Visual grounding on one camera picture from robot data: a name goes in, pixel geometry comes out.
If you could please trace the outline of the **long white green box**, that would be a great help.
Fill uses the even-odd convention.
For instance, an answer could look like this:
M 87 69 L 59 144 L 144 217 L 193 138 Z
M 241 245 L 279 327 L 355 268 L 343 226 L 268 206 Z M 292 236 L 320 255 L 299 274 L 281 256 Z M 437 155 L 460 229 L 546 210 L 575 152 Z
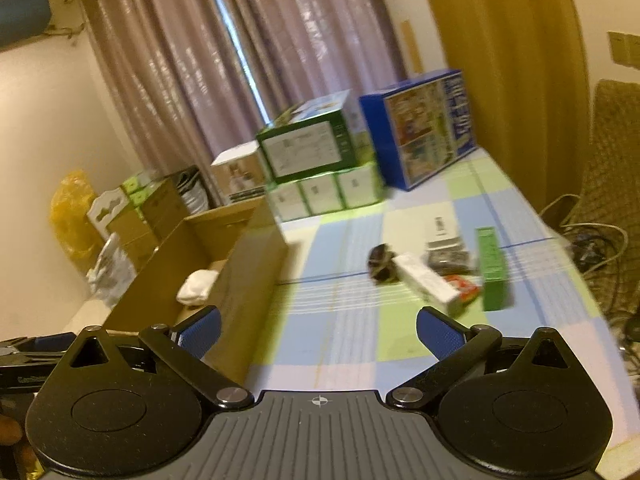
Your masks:
M 459 293 L 418 256 L 404 252 L 394 258 L 397 274 L 429 306 L 456 316 L 462 307 Z

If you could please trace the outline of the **red snack packet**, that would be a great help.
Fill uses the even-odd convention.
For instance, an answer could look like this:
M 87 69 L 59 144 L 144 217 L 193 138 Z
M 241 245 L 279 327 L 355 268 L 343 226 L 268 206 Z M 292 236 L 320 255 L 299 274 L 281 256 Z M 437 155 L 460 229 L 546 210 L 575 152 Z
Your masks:
M 480 296 L 480 292 L 482 291 L 480 286 L 469 280 L 466 276 L 446 275 L 445 281 L 459 293 L 462 304 L 473 302 Z

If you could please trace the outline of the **dark brown snack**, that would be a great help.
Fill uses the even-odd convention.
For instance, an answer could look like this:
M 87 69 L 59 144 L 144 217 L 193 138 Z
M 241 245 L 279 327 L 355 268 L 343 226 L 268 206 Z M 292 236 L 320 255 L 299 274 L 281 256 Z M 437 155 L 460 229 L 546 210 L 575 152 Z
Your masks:
M 376 284 L 390 284 L 398 281 L 394 263 L 396 254 L 387 244 L 379 244 L 371 249 L 368 257 L 368 273 Z

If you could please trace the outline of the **grey printed packet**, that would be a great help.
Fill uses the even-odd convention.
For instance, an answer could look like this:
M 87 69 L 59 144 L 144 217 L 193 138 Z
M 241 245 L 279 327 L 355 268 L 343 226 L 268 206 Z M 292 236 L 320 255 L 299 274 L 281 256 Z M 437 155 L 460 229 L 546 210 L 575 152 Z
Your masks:
M 439 275 L 472 274 L 474 258 L 467 250 L 429 252 L 427 265 Z

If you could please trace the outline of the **white charger case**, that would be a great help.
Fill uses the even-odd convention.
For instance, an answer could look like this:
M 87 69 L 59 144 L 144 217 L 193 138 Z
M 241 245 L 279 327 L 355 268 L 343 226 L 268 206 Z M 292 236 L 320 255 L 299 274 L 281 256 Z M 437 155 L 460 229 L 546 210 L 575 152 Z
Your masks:
M 439 214 L 427 223 L 426 249 L 429 252 L 438 250 L 459 250 L 463 240 L 456 220 Z

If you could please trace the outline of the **checked tablecloth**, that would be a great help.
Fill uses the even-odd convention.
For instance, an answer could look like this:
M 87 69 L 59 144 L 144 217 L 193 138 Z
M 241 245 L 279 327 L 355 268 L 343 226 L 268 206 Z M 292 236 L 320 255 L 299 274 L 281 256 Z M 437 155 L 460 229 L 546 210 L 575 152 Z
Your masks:
M 558 330 L 603 394 L 612 440 L 638 436 L 623 360 L 559 237 L 484 152 L 384 202 L 286 222 L 290 255 L 250 367 L 255 388 L 387 391 L 442 353 L 431 306 L 465 326 Z

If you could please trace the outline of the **brown stacked cardboard boxes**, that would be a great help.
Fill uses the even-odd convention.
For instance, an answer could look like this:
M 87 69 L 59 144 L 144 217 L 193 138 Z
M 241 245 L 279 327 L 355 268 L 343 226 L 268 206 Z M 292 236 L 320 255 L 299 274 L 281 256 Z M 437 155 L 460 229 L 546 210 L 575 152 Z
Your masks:
M 120 247 L 140 271 L 188 215 L 175 185 L 165 179 L 139 206 L 127 206 L 121 211 L 106 229 L 118 235 Z

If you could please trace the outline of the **yellow plastic bag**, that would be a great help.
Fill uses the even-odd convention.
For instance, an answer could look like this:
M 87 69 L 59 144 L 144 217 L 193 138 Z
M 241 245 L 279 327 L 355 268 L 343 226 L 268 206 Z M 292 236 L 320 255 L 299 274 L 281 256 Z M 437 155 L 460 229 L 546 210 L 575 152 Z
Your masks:
M 87 214 L 98 196 L 84 170 L 62 179 L 50 203 L 49 220 L 58 244 L 82 274 L 94 267 L 104 240 Z

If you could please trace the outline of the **white box with dog picture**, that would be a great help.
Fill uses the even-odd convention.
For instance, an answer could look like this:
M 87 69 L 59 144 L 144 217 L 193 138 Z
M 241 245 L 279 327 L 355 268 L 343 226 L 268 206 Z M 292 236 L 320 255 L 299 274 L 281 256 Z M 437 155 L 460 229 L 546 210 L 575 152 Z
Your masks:
M 256 140 L 223 151 L 209 168 L 226 205 L 265 194 L 269 178 Z

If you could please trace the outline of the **middle white tissue pack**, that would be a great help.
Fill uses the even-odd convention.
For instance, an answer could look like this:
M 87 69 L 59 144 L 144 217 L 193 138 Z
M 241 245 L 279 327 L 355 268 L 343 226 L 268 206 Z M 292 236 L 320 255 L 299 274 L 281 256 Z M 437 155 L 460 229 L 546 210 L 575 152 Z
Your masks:
M 345 208 L 334 172 L 317 174 L 299 181 L 311 214 L 329 214 Z

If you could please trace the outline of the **woven cushion chair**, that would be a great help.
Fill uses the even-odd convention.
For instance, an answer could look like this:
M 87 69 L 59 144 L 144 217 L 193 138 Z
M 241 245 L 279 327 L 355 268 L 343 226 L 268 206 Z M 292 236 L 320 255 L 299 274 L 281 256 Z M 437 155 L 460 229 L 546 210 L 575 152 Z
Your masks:
M 594 95 L 588 157 L 574 219 L 614 226 L 623 255 L 590 274 L 603 307 L 634 310 L 639 299 L 639 86 L 602 79 Z

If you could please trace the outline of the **blue milk carton box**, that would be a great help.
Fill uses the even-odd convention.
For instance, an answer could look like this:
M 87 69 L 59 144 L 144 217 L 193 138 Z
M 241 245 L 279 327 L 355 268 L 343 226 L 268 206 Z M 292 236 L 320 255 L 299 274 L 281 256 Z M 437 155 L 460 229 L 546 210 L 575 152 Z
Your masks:
M 477 148 L 461 70 L 434 70 L 360 96 L 386 185 L 410 191 Z

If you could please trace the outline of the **green appliance box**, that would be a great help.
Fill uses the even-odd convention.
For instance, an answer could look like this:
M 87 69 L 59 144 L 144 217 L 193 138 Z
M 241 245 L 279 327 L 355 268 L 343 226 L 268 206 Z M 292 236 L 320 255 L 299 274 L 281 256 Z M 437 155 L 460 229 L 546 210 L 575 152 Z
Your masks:
M 256 140 L 279 184 L 352 168 L 369 145 L 367 126 L 352 90 L 290 107 L 260 130 Z

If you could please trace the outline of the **purple curtain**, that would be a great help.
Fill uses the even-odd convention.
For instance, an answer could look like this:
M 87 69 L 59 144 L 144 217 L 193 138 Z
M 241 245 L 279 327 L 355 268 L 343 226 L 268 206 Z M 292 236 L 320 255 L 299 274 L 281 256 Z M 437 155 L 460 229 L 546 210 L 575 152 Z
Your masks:
M 290 106 L 406 71 L 383 0 L 79 0 L 146 169 L 206 170 Z

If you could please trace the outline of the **wall light switch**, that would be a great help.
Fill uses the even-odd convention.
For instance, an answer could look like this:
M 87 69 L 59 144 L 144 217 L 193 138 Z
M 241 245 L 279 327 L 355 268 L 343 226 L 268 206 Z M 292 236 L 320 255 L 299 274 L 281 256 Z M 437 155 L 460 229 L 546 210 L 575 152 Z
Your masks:
M 608 45 L 615 64 L 640 68 L 640 36 L 623 32 L 608 32 Z

